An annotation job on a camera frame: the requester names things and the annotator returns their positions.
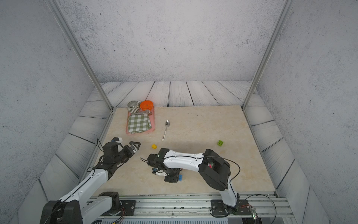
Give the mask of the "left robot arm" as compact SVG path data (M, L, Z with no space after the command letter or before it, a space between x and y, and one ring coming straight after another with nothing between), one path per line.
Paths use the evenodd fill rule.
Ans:
M117 169L140 149L141 143L130 142L123 146L118 138L103 146L103 156L90 174L73 190L57 201L45 204L41 224L92 224L102 214L124 217L125 210L118 193L105 192L94 202L88 200L105 184Z

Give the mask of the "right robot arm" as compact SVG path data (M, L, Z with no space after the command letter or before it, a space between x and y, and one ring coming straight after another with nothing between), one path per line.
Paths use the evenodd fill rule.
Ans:
M184 169L199 173L209 187L220 192L226 206L238 206L240 197L231 185L230 164L211 149L189 154L162 148L158 154L150 154L144 162L152 167L153 174L164 176L167 183L178 182Z

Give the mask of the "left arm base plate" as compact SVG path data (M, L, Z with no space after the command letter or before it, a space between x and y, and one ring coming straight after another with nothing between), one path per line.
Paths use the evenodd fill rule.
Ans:
M134 216L136 202L136 200L120 200L119 202L115 202L102 216Z

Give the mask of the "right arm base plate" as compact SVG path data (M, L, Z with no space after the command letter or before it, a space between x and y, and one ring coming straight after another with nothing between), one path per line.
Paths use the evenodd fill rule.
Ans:
M237 200L234 207L225 205L222 200L211 200L211 214L215 217L228 215L252 215L252 210L247 200Z

